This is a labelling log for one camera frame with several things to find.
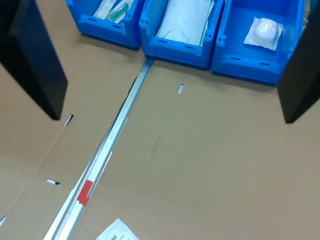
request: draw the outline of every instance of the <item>packaged item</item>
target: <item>packaged item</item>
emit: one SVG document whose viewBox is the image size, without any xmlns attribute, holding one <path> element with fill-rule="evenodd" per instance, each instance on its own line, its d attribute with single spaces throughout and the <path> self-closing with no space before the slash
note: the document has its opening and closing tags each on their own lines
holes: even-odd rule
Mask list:
<svg viewBox="0 0 320 240">
<path fill-rule="evenodd" d="M 206 21 L 205 21 L 205 25 L 204 25 L 204 29 L 203 29 L 203 33 L 202 33 L 202 37 L 201 37 L 201 40 L 200 40 L 200 46 L 202 47 L 202 45 L 204 44 L 204 40 L 205 40 L 205 35 L 206 35 L 206 31 L 208 30 L 208 21 L 209 21 L 209 17 L 210 17 L 210 14 L 212 12 L 212 9 L 214 8 L 214 5 L 215 5 L 215 2 L 214 0 L 211 0 L 211 3 L 210 3 L 210 8 L 209 8 L 209 12 L 208 12 L 208 16 L 206 17 Z"/>
<path fill-rule="evenodd" d="M 115 220 L 96 240 L 139 240 L 120 219 Z"/>
<path fill-rule="evenodd" d="M 169 0 L 157 37 L 200 45 L 211 0 Z"/>
<path fill-rule="evenodd" d="M 115 3 L 116 0 L 102 0 L 93 16 L 98 19 L 105 19 Z"/>
<path fill-rule="evenodd" d="M 119 23 L 122 19 L 124 19 L 126 15 L 126 11 L 129 10 L 133 4 L 134 0 L 122 0 L 117 6 L 112 9 L 105 20 Z"/>
<path fill-rule="evenodd" d="M 283 29 L 283 24 L 271 19 L 255 17 L 243 43 L 275 51 Z"/>
</svg>

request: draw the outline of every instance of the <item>blue storage bin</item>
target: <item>blue storage bin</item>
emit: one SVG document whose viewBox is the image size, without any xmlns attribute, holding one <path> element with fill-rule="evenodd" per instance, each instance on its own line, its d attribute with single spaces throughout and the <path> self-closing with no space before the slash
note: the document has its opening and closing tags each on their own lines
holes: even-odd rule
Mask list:
<svg viewBox="0 0 320 240">
<path fill-rule="evenodd" d="M 102 0 L 66 0 L 79 31 L 112 44 L 138 50 L 141 43 L 139 19 L 145 0 L 134 0 L 119 23 L 93 17 L 101 2 Z M 117 0 L 113 7 L 120 2 L 121 0 Z"/>
<path fill-rule="evenodd" d="M 157 37 L 168 0 L 146 0 L 140 18 L 142 49 L 145 55 L 199 69 L 208 69 L 225 0 L 214 0 L 203 45 L 197 46 Z"/>
<path fill-rule="evenodd" d="M 276 85 L 302 34 L 305 0 L 227 0 L 216 38 L 214 74 Z M 276 51 L 244 44 L 254 17 L 283 24 Z"/>
</svg>

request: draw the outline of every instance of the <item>red tag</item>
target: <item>red tag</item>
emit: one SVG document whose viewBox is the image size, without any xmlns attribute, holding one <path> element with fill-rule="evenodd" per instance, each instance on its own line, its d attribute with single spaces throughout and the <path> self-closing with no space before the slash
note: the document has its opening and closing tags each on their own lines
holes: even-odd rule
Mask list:
<svg viewBox="0 0 320 240">
<path fill-rule="evenodd" d="M 89 202 L 90 197 L 88 197 L 89 191 L 94 184 L 93 181 L 85 181 L 83 188 L 77 198 L 77 200 L 80 202 L 81 205 L 86 206 Z"/>
</svg>

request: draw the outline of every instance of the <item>black panel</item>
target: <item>black panel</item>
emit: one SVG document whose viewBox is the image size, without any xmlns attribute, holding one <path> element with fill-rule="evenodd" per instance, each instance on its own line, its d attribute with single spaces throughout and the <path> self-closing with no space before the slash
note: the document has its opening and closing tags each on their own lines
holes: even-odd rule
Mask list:
<svg viewBox="0 0 320 240">
<path fill-rule="evenodd" d="M 295 122 L 320 98 L 320 3 L 277 88 L 286 123 Z"/>
<path fill-rule="evenodd" d="M 0 0 L 0 61 L 54 120 L 68 81 L 35 0 Z"/>
</svg>

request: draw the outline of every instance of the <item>cardboard surface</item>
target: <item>cardboard surface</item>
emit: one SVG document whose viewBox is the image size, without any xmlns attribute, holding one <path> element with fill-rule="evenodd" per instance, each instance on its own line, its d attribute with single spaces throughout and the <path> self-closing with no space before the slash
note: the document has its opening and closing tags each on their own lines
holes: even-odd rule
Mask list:
<svg viewBox="0 0 320 240">
<path fill-rule="evenodd" d="M 52 121 L 0 66 L 0 239 L 44 237 L 145 61 L 141 50 L 81 36 L 64 0 L 37 3 L 69 85 Z"/>
<path fill-rule="evenodd" d="M 320 103 L 286 125 L 274 88 L 156 61 L 72 239 L 119 218 L 141 240 L 318 240 L 319 120 Z"/>
</svg>

